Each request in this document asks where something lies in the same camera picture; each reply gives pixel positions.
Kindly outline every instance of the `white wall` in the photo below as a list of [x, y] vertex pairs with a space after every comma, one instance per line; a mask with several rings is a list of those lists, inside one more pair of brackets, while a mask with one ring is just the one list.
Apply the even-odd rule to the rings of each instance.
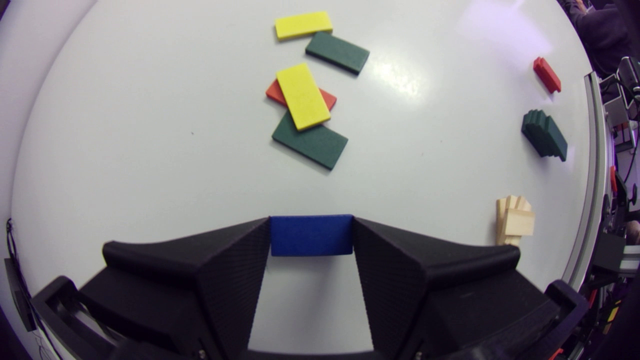
[[[38, 91], [58, 52], [95, 0], [12, 0], [0, 20], [0, 220], [11, 217], [13, 175], [22, 134]], [[7, 258], [0, 246], [0, 257]], [[0, 306], [33, 359], [40, 359], [0, 266]]]

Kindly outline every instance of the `red block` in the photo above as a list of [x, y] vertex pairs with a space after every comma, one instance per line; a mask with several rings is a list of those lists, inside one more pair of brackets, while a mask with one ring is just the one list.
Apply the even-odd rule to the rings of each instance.
[[[269, 99], [274, 100], [275, 102], [277, 102], [282, 106], [287, 106], [287, 101], [284, 99], [284, 95], [282, 94], [282, 89], [280, 88], [280, 84], [278, 83], [277, 79], [275, 79], [271, 83], [271, 86], [269, 86], [269, 88], [267, 89], [266, 94]], [[326, 107], [329, 110], [331, 110], [333, 108], [333, 105], [335, 105], [335, 102], [338, 99], [332, 94], [329, 94], [328, 92], [322, 89], [320, 89], [320, 94], [322, 94], [322, 98], [326, 103]]]
[[560, 79], [544, 58], [537, 58], [533, 61], [533, 71], [536, 72], [551, 94], [554, 91], [560, 92], [562, 90]]

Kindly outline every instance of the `blue block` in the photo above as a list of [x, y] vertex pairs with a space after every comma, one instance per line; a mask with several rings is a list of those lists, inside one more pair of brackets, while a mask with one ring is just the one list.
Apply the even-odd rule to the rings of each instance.
[[272, 256], [348, 255], [353, 215], [271, 217]]

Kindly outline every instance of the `dark green block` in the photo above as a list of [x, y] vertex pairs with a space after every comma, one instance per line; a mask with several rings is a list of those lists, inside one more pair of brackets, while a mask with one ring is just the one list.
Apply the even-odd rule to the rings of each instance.
[[546, 128], [549, 137], [551, 138], [552, 145], [554, 147], [554, 151], [556, 156], [560, 157], [560, 160], [566, 161], [566, 140], [558, 129], [556, 122], [552, 117], [547, 117]]
[[332, 63], [356, 75], [369, 57], [369, 51], [324, 31], [317, 32], [307, 45], [306, 53]]
[[536, 149], [536, 151], [538, 152], [538, 155], [540, 155], [540, 157], [544, 157], [544, 153], [543, 151], [540, 150], [538, 142], [536, 141], [536, 138], [527, 128], [531, 123], [532, 118], [533, 116], [535, 116], [535, 114], [536, 114], [535, 111], [529, 110], [529, 112], [526, 115], [524, 115], [522, 119], [522, 127], [520, 128], [520, 130], [524, 134], [524, 136], [527, 138], [527, 140], [531, 143], [533, 148]]
[[289, 111], [282, 117], [271, 137], [329, 170], [335, 166], [348, 141], [322, 125], [298, 131]]
[[544, 119], [544, 113], [540, 110], [534, 110], [531, 115], [530, 121], [526, 124], [525, 128], [529, 132], [532, 138], [532, 144], [536, 148], [536, 151], [541, 157], [553, 155], [547, 143], [545, 141], [544, 131], [539, 125], [540, 120]]

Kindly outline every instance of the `white table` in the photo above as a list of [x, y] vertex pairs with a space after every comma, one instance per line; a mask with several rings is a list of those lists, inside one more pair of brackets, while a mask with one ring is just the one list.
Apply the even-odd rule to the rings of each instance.
[[[327, 10], [333, 34], [371, 51], [358, 77], [278, 43], [274, 19]], [[544, 56], [562, 80], [549, 96]], [[327, 126], [349, 138], [331, 172], [271, 140], [285, 110], [275, 72], [307, 62], [338, 97]], [[26, 129], [13, 218], [32, 292], [103, 266], [105, 241], [179, 238], [268, 215], [352, 213], [492, 245], [495, 200], [525, 195], [535, 235], [518, 269], [562, 277], [589, 172], [580, 41], [555, 0], [103, 0], [76, 28]], [[569, 143], [540, 158], [522, 116], [543, 109]], [[353, 256], [269, 258], [254, 350], [371, 348]]]

